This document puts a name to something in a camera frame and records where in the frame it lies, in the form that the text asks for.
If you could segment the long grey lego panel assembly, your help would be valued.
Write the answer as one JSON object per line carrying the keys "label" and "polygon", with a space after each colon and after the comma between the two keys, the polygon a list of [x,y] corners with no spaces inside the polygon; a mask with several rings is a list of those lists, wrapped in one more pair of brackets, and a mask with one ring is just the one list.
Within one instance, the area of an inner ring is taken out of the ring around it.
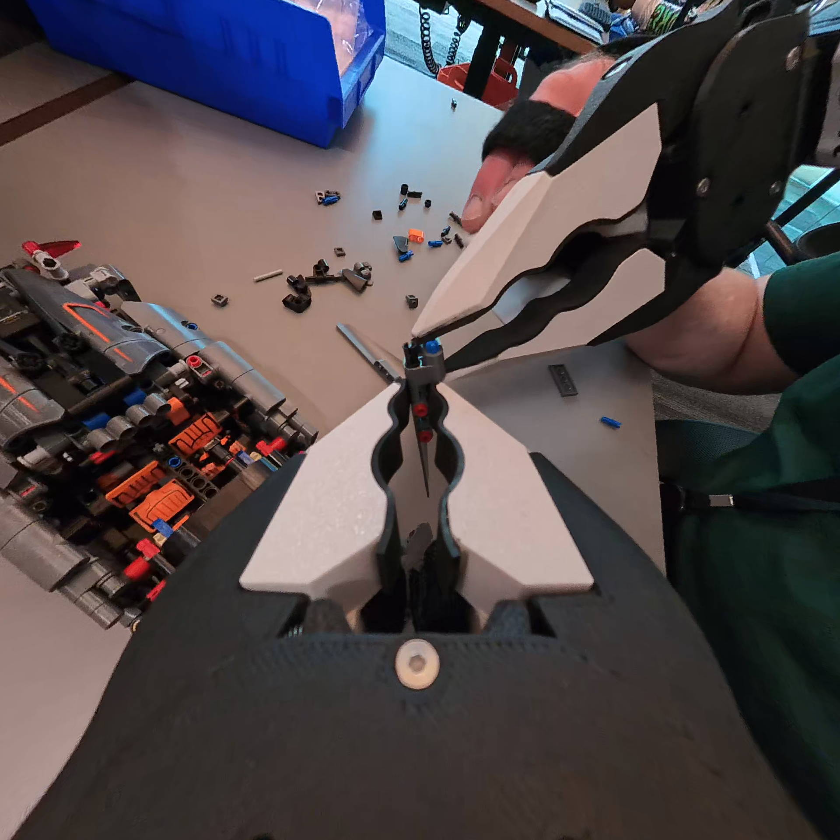
{"label": "long grey lego panel assembly", "polygon": [[438,339],[412,341],[403,346],[403,372],[421,462],[423,483],[430,497],[428,445],[434,439],[433,401],[437,385],[446,375],[445,355]]}

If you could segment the small lego pieces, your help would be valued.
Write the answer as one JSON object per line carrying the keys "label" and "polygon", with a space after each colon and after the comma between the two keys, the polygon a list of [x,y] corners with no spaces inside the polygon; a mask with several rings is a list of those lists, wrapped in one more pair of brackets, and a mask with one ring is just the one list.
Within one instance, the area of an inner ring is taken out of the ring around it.
{"label": "small lego pieces", "polygon": [[378,98],[327,150],[246,124],[218,120],[224,145],[213,165],[219,208],[214,274],[233,299],[227,333],[255,352],[283,387],[335,425],[372,388],[369,374],[327,350],[333,324],[364,330],[400,352],[418,313],[457,258],[457,244],[408,242],[403,262],[392,237],[410,228],[427,240],[461,213],[487,133],[505,111],[440,98],[419,110]]}

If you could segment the blue plastic bin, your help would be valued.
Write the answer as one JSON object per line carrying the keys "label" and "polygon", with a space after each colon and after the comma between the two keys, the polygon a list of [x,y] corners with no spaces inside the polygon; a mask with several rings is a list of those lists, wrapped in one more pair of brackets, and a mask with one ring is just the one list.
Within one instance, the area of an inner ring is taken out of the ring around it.
{"label": "blue plastic bin", "polygon": [[385,4],[364,2],[373,36],[341,77],[316,2],[33,1],[49,44],[327,148],[361,104],[385,52]]}

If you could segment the grey and orange lego car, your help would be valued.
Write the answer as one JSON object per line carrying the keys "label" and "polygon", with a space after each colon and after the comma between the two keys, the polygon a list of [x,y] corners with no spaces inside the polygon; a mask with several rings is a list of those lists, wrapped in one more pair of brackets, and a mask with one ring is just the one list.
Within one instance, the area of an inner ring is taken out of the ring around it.
{"label": "grey and orange lego car", "polygon": [[134,631],[232,510],[319,435],[284,393],[76,240],[1,276],[1,550],[96,624]]}

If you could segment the person's right hand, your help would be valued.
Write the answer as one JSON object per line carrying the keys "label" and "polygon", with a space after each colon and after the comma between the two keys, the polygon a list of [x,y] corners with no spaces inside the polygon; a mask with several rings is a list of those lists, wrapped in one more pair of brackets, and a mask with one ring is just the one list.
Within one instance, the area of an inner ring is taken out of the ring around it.
{"label": "person's right hand", "polygon": [[512,187],[559,149],[614,61],[596,54],[570,62],[509,108],[484,142],[482,164],[461,214],[467,232],[476,233]]}

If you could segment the short grey lego wedge assembly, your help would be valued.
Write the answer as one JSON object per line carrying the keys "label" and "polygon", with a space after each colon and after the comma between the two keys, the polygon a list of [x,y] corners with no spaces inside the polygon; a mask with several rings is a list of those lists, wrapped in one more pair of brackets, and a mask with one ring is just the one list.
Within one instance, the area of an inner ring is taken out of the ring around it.
{"label": "short grey lego wedge assembly", "polygon": [[403,363],[392,353],[384,350],[380,344],[344,322],[338,322],[336,330],[386,383],[391,384],[403,379]]}

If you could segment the person's torso in green shirt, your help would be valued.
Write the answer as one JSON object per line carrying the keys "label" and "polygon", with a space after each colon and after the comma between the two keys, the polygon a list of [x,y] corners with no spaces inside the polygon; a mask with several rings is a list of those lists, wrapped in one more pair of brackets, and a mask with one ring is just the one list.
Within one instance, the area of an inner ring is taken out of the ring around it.
{"label": "person's torso in green shirt", "polygon": [[751,442],[677,469],[672,581],[773,769],[838,838],[838,254],[774,272],[763,316],[800,378]]}

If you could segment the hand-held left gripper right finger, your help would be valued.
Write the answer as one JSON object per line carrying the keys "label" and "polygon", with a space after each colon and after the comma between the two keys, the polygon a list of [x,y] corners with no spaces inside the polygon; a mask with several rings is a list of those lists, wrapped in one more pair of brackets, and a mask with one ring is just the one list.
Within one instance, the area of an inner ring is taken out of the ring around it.
{"label": "hand-held left gripper right finger", "polygon": [[588,592],[594,584],[528,450],[445,384],[444,429],[463,454],[447,499],[465,568],[465,599],[528,599]]}

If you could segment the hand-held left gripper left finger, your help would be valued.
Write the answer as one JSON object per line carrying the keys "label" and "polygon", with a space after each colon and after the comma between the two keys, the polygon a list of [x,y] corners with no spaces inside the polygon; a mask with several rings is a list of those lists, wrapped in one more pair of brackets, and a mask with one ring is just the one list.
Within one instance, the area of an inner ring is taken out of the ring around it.
{"label": "hand-held left gripper left finger", "polygon": [[396,587],[401,542],[389,484],[403,464],[404,384],[311,446],[239,578],[252,592],[371,599]]}

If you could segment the clear plastic parts bag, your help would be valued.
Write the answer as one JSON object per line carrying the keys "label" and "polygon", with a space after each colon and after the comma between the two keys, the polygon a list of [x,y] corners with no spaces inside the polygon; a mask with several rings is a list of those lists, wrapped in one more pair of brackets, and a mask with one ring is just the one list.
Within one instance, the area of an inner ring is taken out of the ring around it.
{"label": "clear plastic parts bag", "polygon": [[373,36],[364,1],[317,1],[315,10],[330,24],[339,75],[342,77]]}

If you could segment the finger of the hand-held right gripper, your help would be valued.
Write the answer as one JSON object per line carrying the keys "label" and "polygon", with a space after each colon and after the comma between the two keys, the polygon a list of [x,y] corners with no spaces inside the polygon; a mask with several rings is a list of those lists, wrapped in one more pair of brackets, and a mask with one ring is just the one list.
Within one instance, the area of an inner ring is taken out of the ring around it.
{"label": "finger of the hand-held right gripper", "polygon": [[546,266],[578,228],[634,211],[646,196],[661,144],[654,103],[557,175],[525,175],[441,279],[412,336],[436,338],[481,315],[515,279]]}
{"label": "finger of the hand-held right gripper", "polygon": [[647,248],[608,248],[573,276],[525,276],[495,304],[490,328],[454,352],[446,370],[582,347],[663,292],[665,273],[665,261]]}

